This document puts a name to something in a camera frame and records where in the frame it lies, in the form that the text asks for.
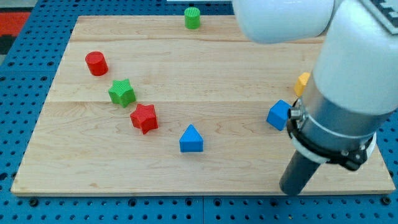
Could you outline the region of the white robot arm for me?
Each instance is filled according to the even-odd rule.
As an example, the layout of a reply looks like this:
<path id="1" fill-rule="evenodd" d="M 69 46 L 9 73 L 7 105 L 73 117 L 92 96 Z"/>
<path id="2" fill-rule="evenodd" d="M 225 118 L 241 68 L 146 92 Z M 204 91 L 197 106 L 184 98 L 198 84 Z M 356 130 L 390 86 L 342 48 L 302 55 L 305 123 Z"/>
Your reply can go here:
<path id="1" fill-rule="evenodd" d="M 234 1 L 240 29 L 274 44 L 325 37 L 310 78 L 288 112 L 296 148 L 292 164 L 357 170 L 371 155 L 376 131 L 397 108 L 394 5 L 383 1 Z"/>

